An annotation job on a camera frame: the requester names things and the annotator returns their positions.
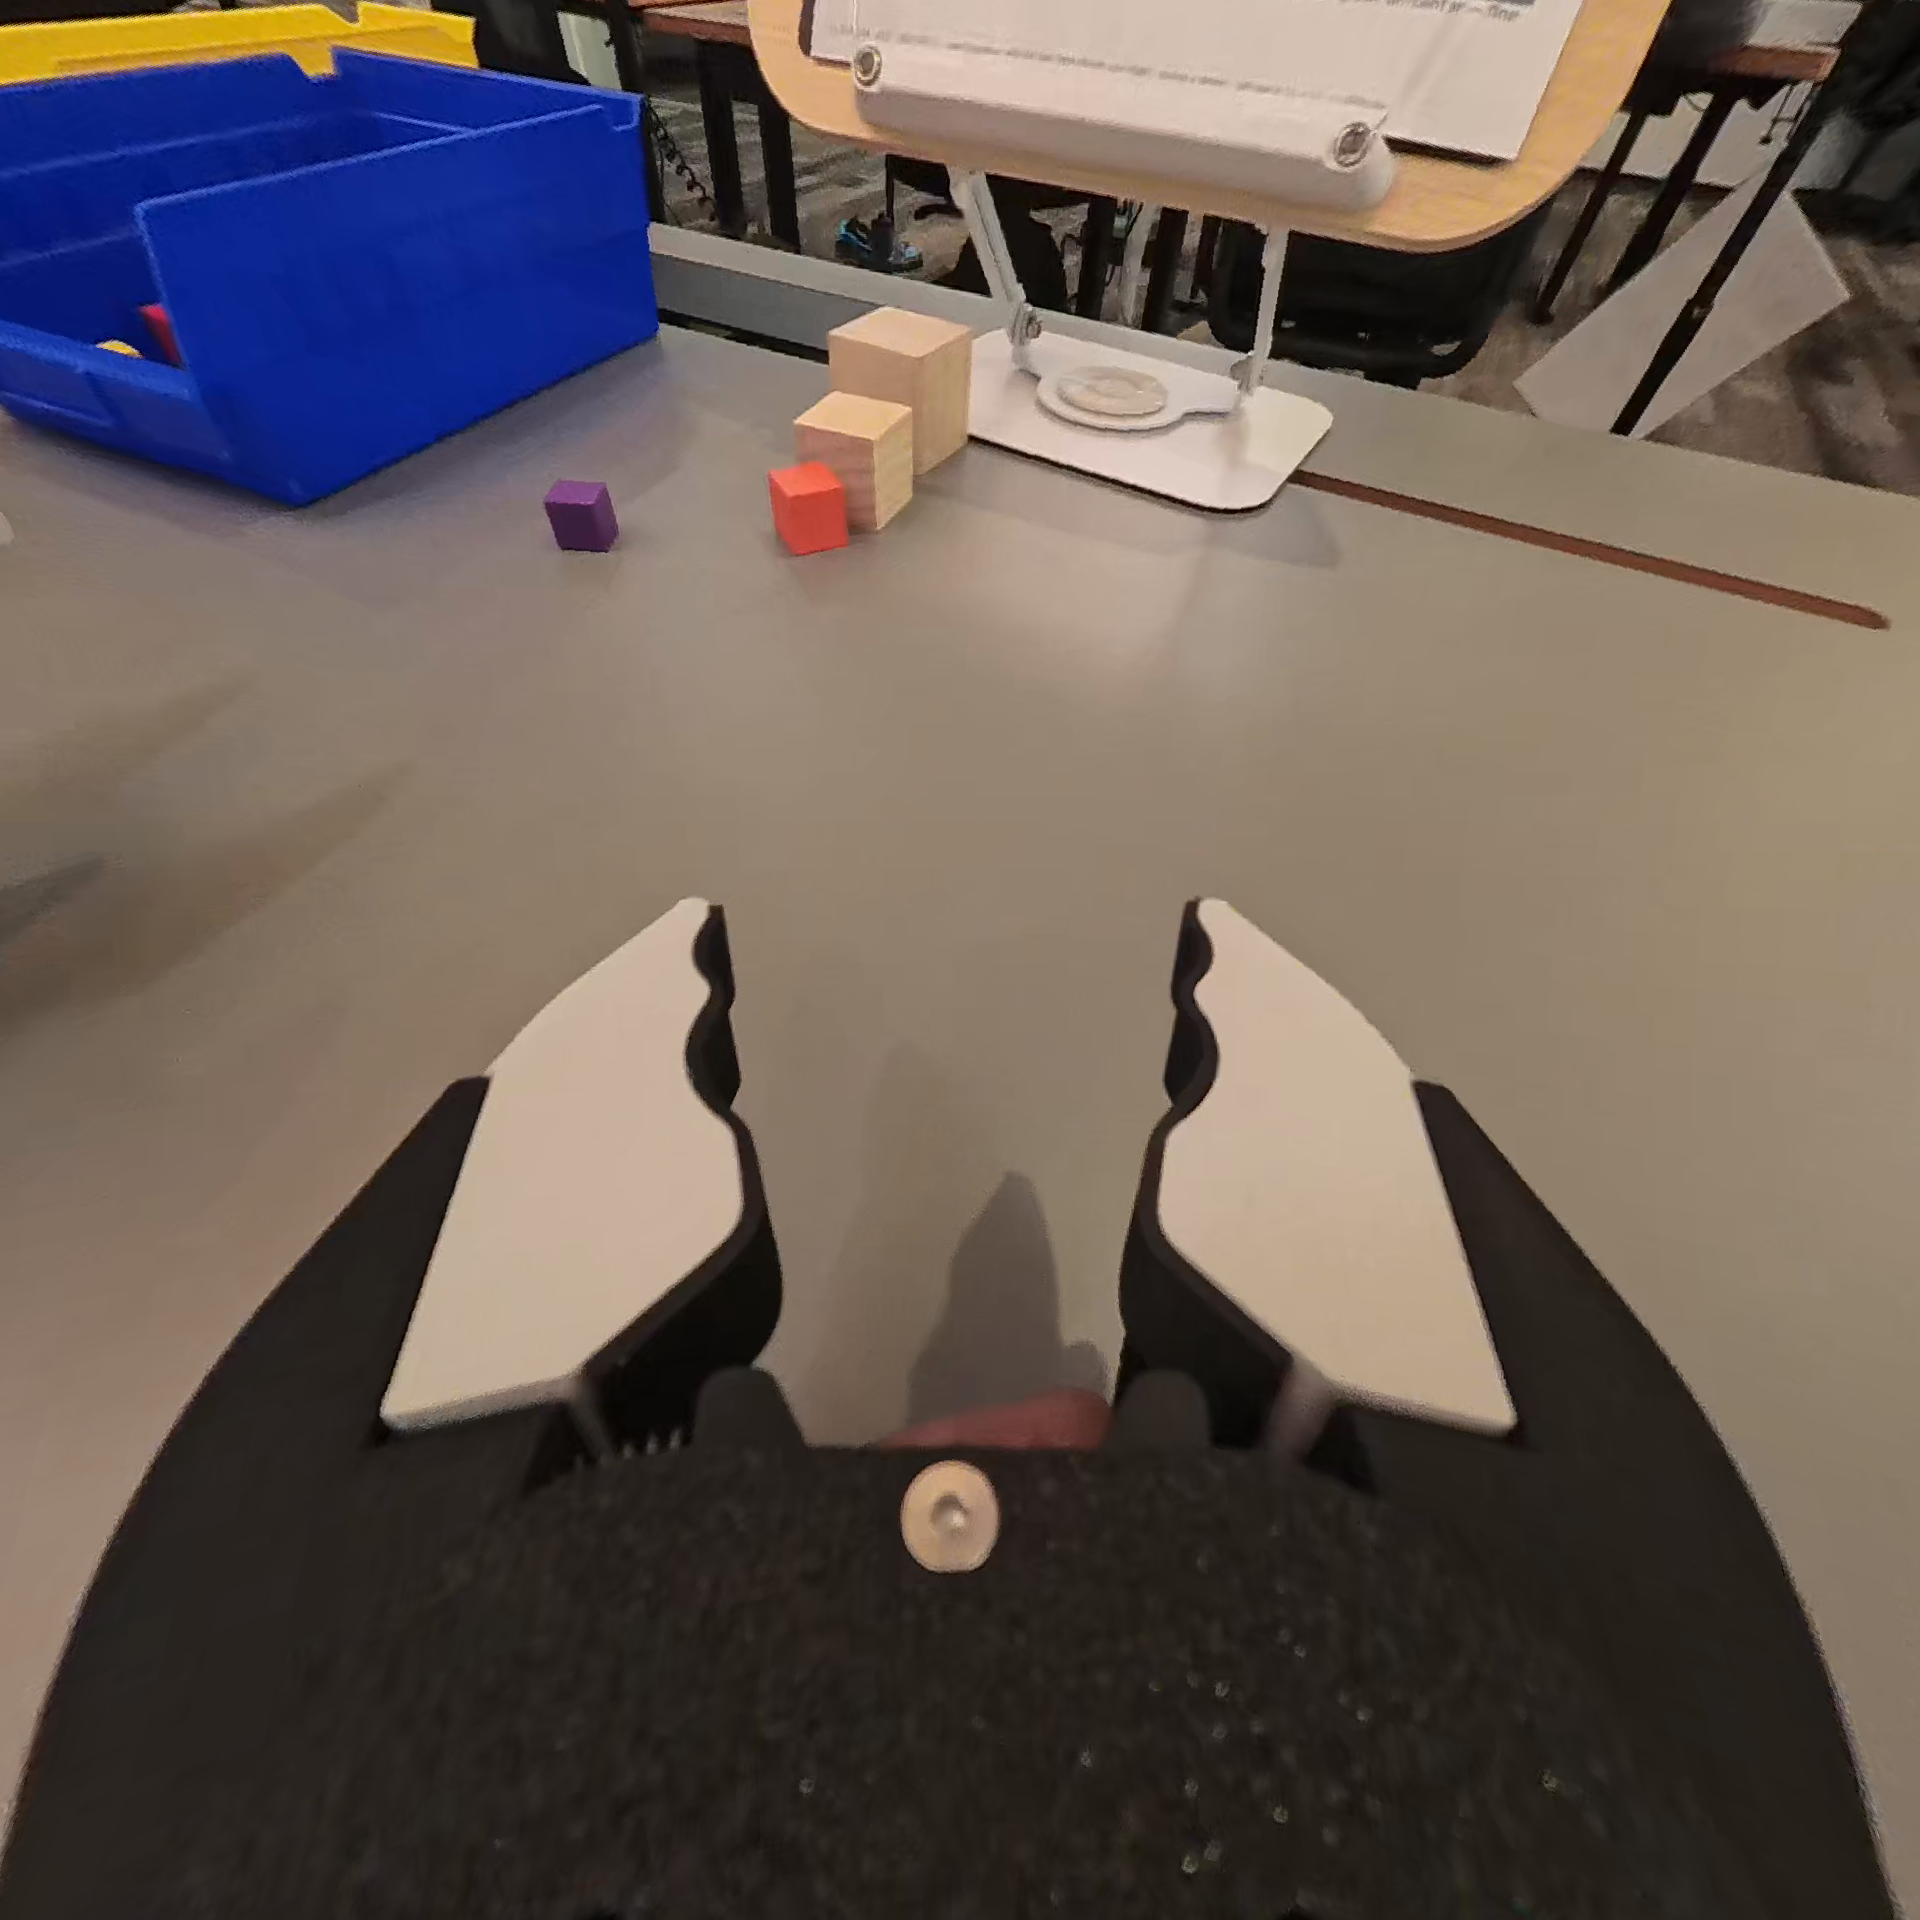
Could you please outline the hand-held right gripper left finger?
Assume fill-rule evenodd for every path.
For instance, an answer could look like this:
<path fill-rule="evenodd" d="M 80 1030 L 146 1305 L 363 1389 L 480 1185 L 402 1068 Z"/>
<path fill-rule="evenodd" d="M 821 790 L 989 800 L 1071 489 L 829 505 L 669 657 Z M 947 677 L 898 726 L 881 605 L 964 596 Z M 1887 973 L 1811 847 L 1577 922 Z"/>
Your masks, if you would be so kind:
<path fill-rule="evenodd" d="M 560 1408 L 586 1443 L 690 1437 L 753 1365 L 781 1257 L 732 1043 L 723 910 L 686 899 L 494 1060 L 382 1427 Z"/>

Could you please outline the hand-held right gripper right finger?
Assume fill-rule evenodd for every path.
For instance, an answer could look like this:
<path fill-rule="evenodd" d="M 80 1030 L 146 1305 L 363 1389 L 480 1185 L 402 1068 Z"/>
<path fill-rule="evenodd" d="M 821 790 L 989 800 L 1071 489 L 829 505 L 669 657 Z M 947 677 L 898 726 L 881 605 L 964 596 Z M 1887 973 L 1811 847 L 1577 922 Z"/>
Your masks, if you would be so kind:
<path fill-rule="evenodd" d="M 1224 899 L 1183 905 L 1164 1114 L 1118 1270 L 1121 1378 L 1217 1450 L 1379 1415 L 1506 1443 L 1519 1410 L 1405 1058 Z"/>

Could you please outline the medium wooden cube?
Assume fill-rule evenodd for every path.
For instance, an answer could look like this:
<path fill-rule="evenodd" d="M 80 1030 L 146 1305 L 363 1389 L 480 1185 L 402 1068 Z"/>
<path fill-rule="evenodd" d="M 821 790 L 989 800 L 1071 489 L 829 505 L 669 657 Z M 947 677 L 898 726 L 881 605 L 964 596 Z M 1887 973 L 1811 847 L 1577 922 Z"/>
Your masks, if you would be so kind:
<path fill-rule="evenodd" d="M 854 533 L 884 532 L 915 489 L 914 411 L 881 396 L 828 393 L 793 418 L 800 462 L 829 470 L 847 497 Z"/>

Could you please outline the blue plastic bin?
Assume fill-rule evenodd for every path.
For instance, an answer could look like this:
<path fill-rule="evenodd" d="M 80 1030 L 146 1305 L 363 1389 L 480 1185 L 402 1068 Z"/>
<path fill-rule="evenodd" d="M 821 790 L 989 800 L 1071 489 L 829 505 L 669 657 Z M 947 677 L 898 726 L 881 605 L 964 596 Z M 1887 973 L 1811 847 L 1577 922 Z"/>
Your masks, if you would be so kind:
<path fill-rule="evenodd" d="M 333 497 L 657 334 L 641 117 L 354 51 L 6 86 L 5 411 Z M 151 302 L 182 370 L 146 354 Z"/>

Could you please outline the large wooden cube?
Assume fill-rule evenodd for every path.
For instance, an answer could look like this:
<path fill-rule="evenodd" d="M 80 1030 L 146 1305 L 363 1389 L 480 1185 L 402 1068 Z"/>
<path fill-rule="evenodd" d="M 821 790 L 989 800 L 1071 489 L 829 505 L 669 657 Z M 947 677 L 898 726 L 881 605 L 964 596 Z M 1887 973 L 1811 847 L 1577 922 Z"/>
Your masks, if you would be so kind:
<path fill-rule="evenodd" d="M 964 323 L 877 309 L 828 333 L 831 388 L 904 405 L 914 472 L 924 477 L 971 438 L 972 341 Z"/>

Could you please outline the white folding stand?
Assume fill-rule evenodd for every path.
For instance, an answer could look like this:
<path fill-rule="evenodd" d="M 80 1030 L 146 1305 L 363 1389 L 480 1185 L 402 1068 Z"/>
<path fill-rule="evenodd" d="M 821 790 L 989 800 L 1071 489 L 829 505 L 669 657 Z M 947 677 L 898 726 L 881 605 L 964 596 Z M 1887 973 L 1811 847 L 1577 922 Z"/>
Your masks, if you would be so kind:
<path fill-rule="evenodd" d="M 1224 152 L 1177 158 L 1141 142 L 1065 158 L 1157 161 L 1177 180 L 1211 180 L 1341 211 L 1379 203 L 1396 171 L 1387 142 L 1357 130 L 1341 138 L 1331 164 Z M 998 334 L 972 341 L 972 438 L 1165 501 L 1241 513 L 1270 502 L 1326 434 L 1325 407 L 1257 399 L 1261 373 L 1249 354 L 1227 374 L 1206 374 L 1165 370 L 1148 354 L 1079 338 L 1047 343 L 1041 312 L 1021 285 L 986 176 L 948 171 L 948 185 L 999 322 Z"/>

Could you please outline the black office chair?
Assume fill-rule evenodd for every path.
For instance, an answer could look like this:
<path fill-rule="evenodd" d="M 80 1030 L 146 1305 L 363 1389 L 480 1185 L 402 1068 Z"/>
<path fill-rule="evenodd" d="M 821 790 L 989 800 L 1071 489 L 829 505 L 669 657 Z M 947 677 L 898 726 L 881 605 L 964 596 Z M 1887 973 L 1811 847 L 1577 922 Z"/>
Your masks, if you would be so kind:
<path fill-rule="evenodd" d="M 1451 252 L 1299 234 L 1283 252 L 1270 356 L 1414 390 L 1481 349 L 1549 226 L 1550 203 Z"/>

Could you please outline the white instruction sheet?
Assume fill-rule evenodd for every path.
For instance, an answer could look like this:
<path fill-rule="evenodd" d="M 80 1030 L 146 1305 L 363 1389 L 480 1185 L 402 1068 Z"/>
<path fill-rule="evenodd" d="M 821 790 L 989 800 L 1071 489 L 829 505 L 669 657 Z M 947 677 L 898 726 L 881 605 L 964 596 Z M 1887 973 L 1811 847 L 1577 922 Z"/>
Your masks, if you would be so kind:
<path fill-rule="evenodd" d="M 1509 161 L 1577 3 L 828 3 L 803 51 L 860 66 L 899 133 L 1024 153 L 1141 142 L 1331 164 L 1350 130 Z"/>

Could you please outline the yellow plastic bin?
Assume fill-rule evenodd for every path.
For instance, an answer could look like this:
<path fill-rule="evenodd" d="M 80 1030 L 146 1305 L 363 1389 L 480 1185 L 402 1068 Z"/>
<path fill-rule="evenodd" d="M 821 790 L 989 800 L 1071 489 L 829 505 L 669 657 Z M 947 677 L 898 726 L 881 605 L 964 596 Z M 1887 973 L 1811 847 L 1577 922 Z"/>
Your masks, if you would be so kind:
<path fill-rule="evenodd" d="M 3 30 L 3 85 L 126 73 L 157 66 L 282 55 L 311 79 L 340 51 L 478 66 L 473 20 L 391 4 L 170 11 L 130 19 L 48 20 Z"/>

